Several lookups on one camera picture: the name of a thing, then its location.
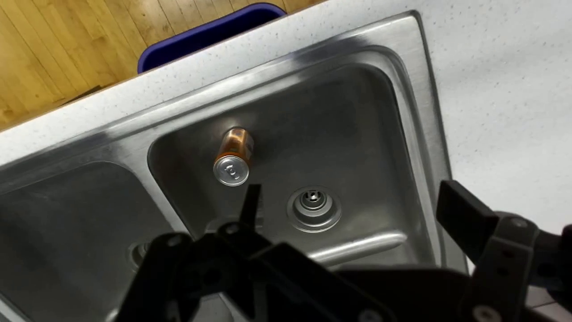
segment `black metal frame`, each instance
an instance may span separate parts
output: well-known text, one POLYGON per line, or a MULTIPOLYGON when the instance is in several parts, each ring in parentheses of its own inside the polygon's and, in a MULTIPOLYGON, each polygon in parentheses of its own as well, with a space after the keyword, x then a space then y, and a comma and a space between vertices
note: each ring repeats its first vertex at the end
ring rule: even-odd
POLYGON ((329 271, 254 230, 261 185, 242 218, 191 241, 152 241, 118 322, 191 320, 199 300, 225 293, 249 320, 547 320, 524 307, 528 284, 570 309, 570 225, 547 234, 522 216, 499 216, 461 184, 442 184, 438 219, 476 262, 472 277, 440 268, 329 271))

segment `stainless steel sink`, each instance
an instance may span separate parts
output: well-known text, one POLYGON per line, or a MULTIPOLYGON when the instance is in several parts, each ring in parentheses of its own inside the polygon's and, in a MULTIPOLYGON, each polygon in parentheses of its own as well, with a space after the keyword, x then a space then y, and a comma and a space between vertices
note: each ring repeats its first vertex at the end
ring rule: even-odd
POLYGON ((0 293, 23 318, 109 318, 134 245, 234 219, 249 182, 263 184, 259 230, 320 262, 465 270, 433 216, 447 177, 422 32, 401 16, 2 168, 0 293), (238 187, 213 175, 233 126, 254 139, 238 187), (301 219, 304 198, 329 200, 329 221, 301 219))

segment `metal surface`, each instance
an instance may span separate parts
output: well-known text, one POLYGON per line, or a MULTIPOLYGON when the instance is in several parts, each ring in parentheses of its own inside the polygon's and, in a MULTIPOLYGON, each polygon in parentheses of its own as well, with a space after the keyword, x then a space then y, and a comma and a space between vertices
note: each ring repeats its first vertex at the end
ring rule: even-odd
POLYGON ((422 32, 402 16, 4 166, 4 245, 29 248, 20 261, 0 253, 0 291, 31 318, 102 320, 125 291, 133 245, 166 227, 200 236, 236 218, 245 189, 220 184, 211 168, 233 126, 256 137, 249 180, 265 184, 256 221, 270 239, 315 252, 402 230, 401 246, 345 264, 463 268, 433 216, 449 164, 422 32), (288 198, 306 185, 334 194, 342 218, 331 230, 290 225, 288 198))
POLYGON ((377 234, 349 239, 331 248, 311 252, 309 257, 322 264, 340 264, 358 257, 372 255, 383 250, 401 246, 408 241, 408 236, 401 230, 383 230, 377 234))
POLYGON ((245 128, 229 128, 220 143, 213 173, 225 185, 242 185, 250 175, 252 135, 245 128))
POLYGON ((340 205, 329 191, 309 187, 295 193, 286 205, 290 223, 304 232, 324 232, 333 228, 342 216, 340 205))

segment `drain strainer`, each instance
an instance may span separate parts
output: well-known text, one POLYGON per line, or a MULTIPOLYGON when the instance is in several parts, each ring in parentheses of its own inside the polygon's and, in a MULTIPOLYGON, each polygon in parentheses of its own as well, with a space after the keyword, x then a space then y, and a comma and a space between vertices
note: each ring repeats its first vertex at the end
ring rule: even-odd
POLYGON ((290 198, 288 216, 299 230, 324 232, 340 221, 340 207, 327 189, 306 187, 290 198))

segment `wooden floor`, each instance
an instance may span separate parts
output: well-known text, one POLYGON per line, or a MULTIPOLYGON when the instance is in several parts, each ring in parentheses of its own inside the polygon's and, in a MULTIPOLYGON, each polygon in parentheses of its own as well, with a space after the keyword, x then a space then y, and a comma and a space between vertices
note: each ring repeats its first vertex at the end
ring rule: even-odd
MULTIPOLYGON (((0 0, 0 130, 134 76, 149 44, 252 1, 0 0)), ((288 12, 317 1, 270 0, 288 12)))

